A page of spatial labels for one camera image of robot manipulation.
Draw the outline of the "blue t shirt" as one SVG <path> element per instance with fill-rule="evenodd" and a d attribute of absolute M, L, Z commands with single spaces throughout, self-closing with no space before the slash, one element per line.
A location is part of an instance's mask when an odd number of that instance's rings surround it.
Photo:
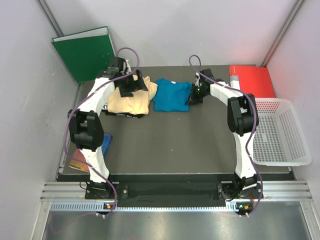
<path fill-rule="evenodd" d="M 186 104 L 192 90 L 189 82 L 170 81 L 160 78 L 157 84 L 156 94 L 153 97 L 154 111 L 156 112 L 188 112 L 189 105 Z"/>

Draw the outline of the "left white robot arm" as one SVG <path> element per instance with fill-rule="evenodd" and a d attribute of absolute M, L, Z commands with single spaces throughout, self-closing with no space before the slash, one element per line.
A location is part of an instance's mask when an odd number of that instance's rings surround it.
<path fill-rule="evenodd" d="M 87 97 L 68 112 L 70 140 L 83 155 L 82 163 L 89 169 L 86 199 L 109 199 L 116 195 L 104 160 L 102 144 L 105 133 L 100 121 L 103 106 L 115 89 L 120 90 L 122 97 L 132 97 L 134 92 L 148 89 L 140 71 L 132 69 L 127 59 L 117 56 L 112 57 L 107 68 L 98 73 Z"/>

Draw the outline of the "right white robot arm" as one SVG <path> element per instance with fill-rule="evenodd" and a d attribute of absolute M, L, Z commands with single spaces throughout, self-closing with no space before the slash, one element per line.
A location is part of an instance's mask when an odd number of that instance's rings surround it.
<path fill-rule="evenodd" d="M 223 185 L 220 194 L 227 201 L 245 198 L 258 185 L 253 162 L 253 139 L 259 125 L 255 97 L 251 93 L 243 93 L 238 80 L 231 80 L 228 84 L 222 79 L 215 79 L 209 68 L 196 72 L 186 104 L 201 104 L 206 96 L 214 97 L 226 105 L 227 126 L 236 146 L 234 180 Z"/>

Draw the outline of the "cream t shirt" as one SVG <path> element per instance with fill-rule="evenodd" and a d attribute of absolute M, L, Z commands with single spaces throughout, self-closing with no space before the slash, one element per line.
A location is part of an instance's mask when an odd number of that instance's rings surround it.
<path fill-rule="evenodd" d="M 150 101 L 155 97 L 158 85 L 151 82 L 150 77 L 143 77 L 148 91 L 138 90 L 132 97 L 121 97 L 118 87 L 108 96 L 107 102 L 102 108 L 110 113 L 132 115 L 148 115 Z"/>

